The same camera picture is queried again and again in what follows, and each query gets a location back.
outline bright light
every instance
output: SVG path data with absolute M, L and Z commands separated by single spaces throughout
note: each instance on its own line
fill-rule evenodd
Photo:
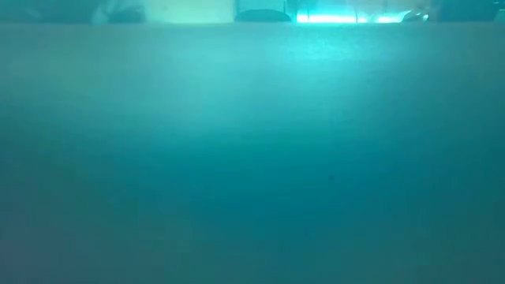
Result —
M 355 16 L 340 16 L 340 15 L 297 15 L 298 23 L 338 23 L 338 24 L 355 24 L 366 23 L 366 18 L 359 17 L 356 21 Z
M 399 23 L 401 21 L 402 21 L 402 19 L 400 17 L 386 17 L 386 16 L 380 16 L 376 20 L 377 23 L 382 23 L 382 24 Z

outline glowing light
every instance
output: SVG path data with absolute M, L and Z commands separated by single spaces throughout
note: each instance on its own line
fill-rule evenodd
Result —
M 380 16 L 376 20 L 377 23 L 381 24 L 399 23 L 401 21 L 402 21 L 401 17 L 387 17 L 387 16 Z
M 355 16 L 343 15 L 297 15 L 298 23 L 338 23 L 338 24 L 355 24 L 366 23 L 367 19 L 359 17 L 356 21 Z

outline fluorescent light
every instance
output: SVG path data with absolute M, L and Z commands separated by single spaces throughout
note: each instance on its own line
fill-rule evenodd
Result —
M 347 15 L 297 15 L 298 23 L 338 23 L 338 24 L 354 24 L 366 23 L 367 19 L 359 17 L 356 21 L 355 16 Z

